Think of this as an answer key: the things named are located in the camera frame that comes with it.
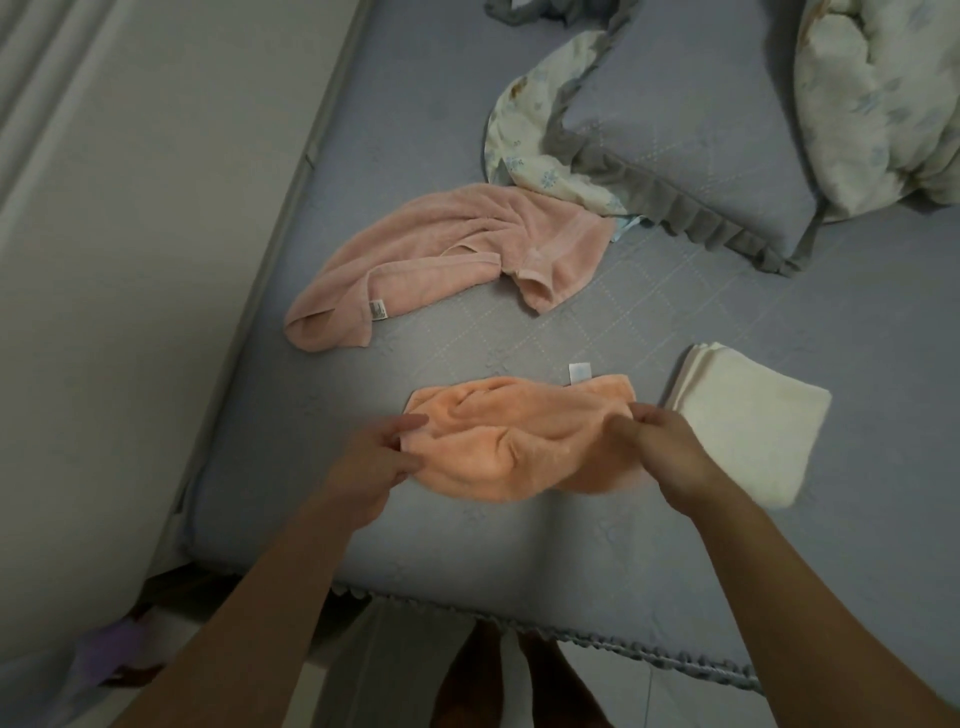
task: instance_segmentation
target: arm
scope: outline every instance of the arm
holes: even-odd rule
[[[631,408],[634,421],[611,427],[697,527],[779,726],[960,726],[720,470],[681,415]]]
[[[324,486],[114,725],[280,725],[350,536],[420,467],[394,449],[396,436],[425,421],[404,415],[357,433]]]

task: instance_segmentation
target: quilted mattress cover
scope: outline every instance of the quilted mattress cover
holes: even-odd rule
[[[497,95],[580,30],[509,28],[480,2],[380,0],[191,491],[189,550],[248,568],[347,433],[419,387],[565,383],[569,363],[589,361],[659,401],[691,344],[720,341],[833,393],[806,485],[774,519],[869,629],[960,702],[960,208],[826,227],[795,279],[638,227],[544,316],[502,279],[376,323],[368,349],[306,354],[284,339],[290,302],[352,234],[412,197],[482,181]],[[650,481],[509,505],[409,481],[353,538],[337,580],[758,688],[695,530]]]

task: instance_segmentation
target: foot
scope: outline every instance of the foot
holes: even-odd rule
[[[446,673],[431,728],[498,728],[503,716],[500,630],[478,620]]]
[[[555,640],[536,633],[516,636],[530,667],[536,728],[612,728]]]

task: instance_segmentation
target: hand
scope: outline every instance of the hand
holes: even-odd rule
[[[355,432],[318,493],[324,507],[341,509],[352,530],[375,521],[390,489],[423,467],[419,457],[399,451],[400,433],[427,422],[426,415],[400,415]]]
[[[640,463],[660,484],[663,497],[675,510],[692,516],[698,505],[733,485],[683,415],[636,402],[630,405],[630,411],[632,420],[611,418],[609,427],[616,436],[635,445]]]

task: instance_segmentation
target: gray pillow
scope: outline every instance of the gray pillow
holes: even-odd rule
[[[544,152],[629,212],[791,274],[818,207],[793,109],[803,10],[804,0],[644,0],[563,89]]]

